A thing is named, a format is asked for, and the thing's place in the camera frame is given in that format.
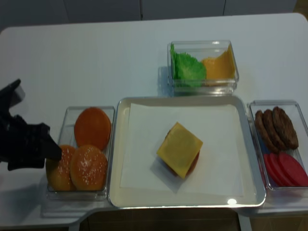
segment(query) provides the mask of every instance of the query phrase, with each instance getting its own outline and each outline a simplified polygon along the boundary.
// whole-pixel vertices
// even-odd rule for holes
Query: lettuce
[[[173,79],[203,80],[206,78],[206,68],[196,58],[187,53],[176,53],[173,44],[171,45],[170,54]],[[185,82],[184,86],[199,87],[201,83]]]

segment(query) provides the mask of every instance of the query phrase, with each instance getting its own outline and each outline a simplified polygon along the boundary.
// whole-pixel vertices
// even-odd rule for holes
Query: burger patty
[[[255,118],[255,126],[265,143],[266,147],[273,153],[279,153],[279,149],[272,143],[265,127],[263,124],[263,113],[261,110],[256,112],[256,118]]]
[[[286,145],[280,139],[273,125],[273,113],[270,109],[263,113],[263,124],[272,143],[280,150],[287,150]]]
[[[279,107],[273,109],[273,125],[281,140],[291,149],[298,148],[296,131],[289,116]]]

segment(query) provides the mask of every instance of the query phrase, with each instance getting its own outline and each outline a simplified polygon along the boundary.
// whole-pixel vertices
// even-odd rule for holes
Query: clear plastic container
[[[74,136],[74,126],[75,122],[86,108],[89,107],[68,107],[65,113],[64,122],[61,128],[60,137],[58,145],[68,144],[77,148],[75,136]],[[110,161],[109,156],[113,147],[113,131],[114,131],[114,107],[98,107],[102,109],[109,117],[110,122],[112,123],[110,140],[107,147],[103,150],[107,160],[108,160],[108,170],[106,179],[108,179]],[[47,197],[52,200],[91,200],[91,201],[101,201],[106,198],[107,192],[107,183],[104,188],[99,191],[55,191],[51,186],[47,186]]]
[[[170,49],[171,45],[174,45],[174,51],[176,53],[188,53],[192,57],[195,57],[198,61],[209,58],[214,60],[221,56],[224,52],[224,61],[216,61],[217,65],[215,70],[207,70],[207,76],[203,80],[183,80],[174,79],[174,73],[172,68]],[[233,54],[231,42],[229,40],[214,40],[214,41],[183,41],[172,42],[168,44],[168,88],[171,95],[185,95],[185,94],[232,94],[237,87],[239,81],[239,74],[236,67],[236,62]],[[220,76],[219,70],[224,69],[224,65],[230,64],[234,68],[234,73],[228,78],[226,76]]]
[[[305,123],[304,117],[300,110],[300,107],[295,101],[254,101],[248,104],[249,114],[251,118],[252,132],[255,137],[255,145],[258,154],[259,167],[261,173],[263,173],[266,187],[269,189],[268,193],[275,196],[308,196],[308,187],[281,187],[278,186],[273,179],[267,173],[264,163],[264,154],[269,154],[270,151],[265,146],[262,138],[256,130],[254,120],[255,114],[258,110],[264,112],[266,109],[272,110],[275,106],[282,108],[286,114],[290,117],[293,127],[297,133],[299,147],[295,150],[287,150],[285,153],[294,157],[300,165],[307,171],[308,169],[308,128]]]

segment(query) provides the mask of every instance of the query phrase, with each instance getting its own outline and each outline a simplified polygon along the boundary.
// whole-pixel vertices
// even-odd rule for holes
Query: sesame seed bun
[[[59,162],[46,160],[48,184],[56,191],[72,191],[76,188],[70,178],[69,166],[75,148],[69,145],[61,145],[60,148],[62,149],[62,158]]]
[[[103,150],[110,139],[111,122],[106,113],[96,107],[84,110],[76,120],[74,135],[77,145],[94,145]]]
[[[105,185],[108,162],[93,145],[76,149],[70,164],[70,175],[77,190],[101,190]]]

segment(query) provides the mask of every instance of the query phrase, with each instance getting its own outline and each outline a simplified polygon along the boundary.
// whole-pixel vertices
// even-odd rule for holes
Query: metal tray
[[[255,114],[258,110],[264,112],[266,109],[272,110],[275,106],[284,109],[289,115],[298,137],[299,148],[296,150],[287,150],[286,153],[294,157],[306,171],[308,167],[308,128],[298,103],[293,100],[262,100],[253,101],[248,104],[252,132],[256,140],[256,150],[258,154],[260,171],[263,174],[264,182],[266,187],[269,189],[268,193],[270,195],[276,197],[307,197],[308,187],[280,187],[276,185],[266,171],[263,155],[269,154],[270,151],[267,149],[261,137],[257,133],[254,120]]]
[[[58,141],[59,145],[68,144],[77,148],[74,136],[74,125],[80,113],[83,112],[86,108],[89,108],[89,106],[67,108]],[[105,107],[98,106],[98,108],[102,109],[108,115],[110,122],[112,123],[110,140],[108,142],[107,147],[103,150],[103,153],[105,154],[108,160],[108,168],[109,168],[110,167],[109,156],[113,147],[115,109],[112,106],[105,106]],[[99,191],[55,191],[51,186],[49,185],[47,186],[47,197],[51,200],[101,201],[106,198],[106,192],[107,192],[107,184],[105,184],[104,188]]]
[[[238,152],[242,175],[241,196],[212,195],[204,193],[178,193],[121,187],[122,166],[128,137],[128,122],[132,103],[164,107],[207,107],[232,105],[238,113],[239,131],[242,134],[245,152]],[[120,208],[149,207],[254,207],[264,203],[266,190],[257,162],[250,127],[243,102],[235,96],[192,96],[176,98],[126,98],[119,102],[116,116],[114,150],[111,153],[111,174],[107,180],[108,198]]]

